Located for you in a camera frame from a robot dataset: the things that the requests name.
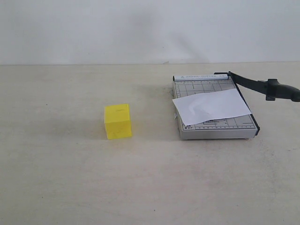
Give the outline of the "grey paper cutter base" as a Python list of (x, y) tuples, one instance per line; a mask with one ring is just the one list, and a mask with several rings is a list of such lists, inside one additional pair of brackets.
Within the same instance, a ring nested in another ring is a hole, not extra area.
[(249, 139), (260, 131), (227, 72), (173, 76), (172, 101), (182, 140)]

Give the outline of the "yellow foam cube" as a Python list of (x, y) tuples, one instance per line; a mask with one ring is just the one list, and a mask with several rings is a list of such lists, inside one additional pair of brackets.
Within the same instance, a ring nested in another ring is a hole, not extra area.
[(109, 140), (131, 137), (129, 104), (105, 106), (104, 124), (106, 136)]

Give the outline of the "white paper sheet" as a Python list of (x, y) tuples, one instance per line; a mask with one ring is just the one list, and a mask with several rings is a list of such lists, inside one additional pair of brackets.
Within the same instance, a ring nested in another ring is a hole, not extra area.
[(199, 93), (172, 101), (186, 126), (251, 114), (237, 89)]

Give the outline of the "black cutter blade arm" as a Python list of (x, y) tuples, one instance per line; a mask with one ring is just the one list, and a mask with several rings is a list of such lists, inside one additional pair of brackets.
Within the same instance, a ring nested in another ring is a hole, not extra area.
[(293, 102), (300, 101), (300, 90), (290, 86), (281, 84), (277, 79), (268, 79), (267, 81), (255, 81), (232, 72), (228, 72), (236, 84), (247, 89), (254, 90), (266, 96), (266, 101), (275, 101), (277, 98), (289, 99)]

